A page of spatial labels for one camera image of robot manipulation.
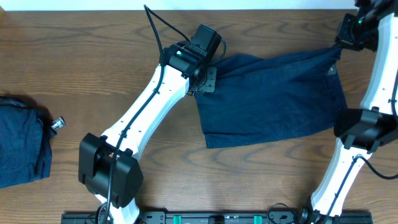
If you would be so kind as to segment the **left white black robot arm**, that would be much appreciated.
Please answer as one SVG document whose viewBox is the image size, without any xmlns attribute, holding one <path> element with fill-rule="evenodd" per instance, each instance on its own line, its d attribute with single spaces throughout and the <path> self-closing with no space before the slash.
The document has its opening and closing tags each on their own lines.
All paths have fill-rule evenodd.
<svg viewBox="0 0 398 224">
<path fill-rule="evenodd" d="M 166 47 L 154 74 L 132 106 L 101 136 L 79 146 L 78 180 L 101 202 L 97 223 L 134 223 L 135 197 L 144 176 L 139 160 L 170 109 L 189 91 L 213 92 L 217 44 L 195 41 Z"/>
</svg>

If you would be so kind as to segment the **dark blue shorts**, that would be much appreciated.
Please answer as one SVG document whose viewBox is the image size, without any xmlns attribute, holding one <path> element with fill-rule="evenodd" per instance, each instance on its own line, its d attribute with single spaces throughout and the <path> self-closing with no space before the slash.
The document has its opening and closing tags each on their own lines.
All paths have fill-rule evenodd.
<svg viewBox="0 0 398 224">
<path fill-rule="evenodd" d="M 300 138 L 332 128 L 347 104 L 336 45 L 264 59 L 218 62 L 213 93 L 195 99 L 208 149 Z"/>
</svg>

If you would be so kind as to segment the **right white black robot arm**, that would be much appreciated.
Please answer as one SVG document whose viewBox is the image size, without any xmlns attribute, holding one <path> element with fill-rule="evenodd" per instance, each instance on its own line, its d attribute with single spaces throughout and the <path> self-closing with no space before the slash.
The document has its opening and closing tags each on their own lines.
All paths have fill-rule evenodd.
<svg viewBox="0 0 398 224">
<path fill-rule="evenodd" d="M 360 107 L 337 116 L 333 157 L 296 223 L 372 223 L 370 212 L 345 212 L 343 203 L 372 154 L 397 139 L 397 1 L 356 1 L 355 6 L 357 14 L 344 16 L 335 42 L 343 49 L 375 52 L 372 76 Z"/>
</svg>

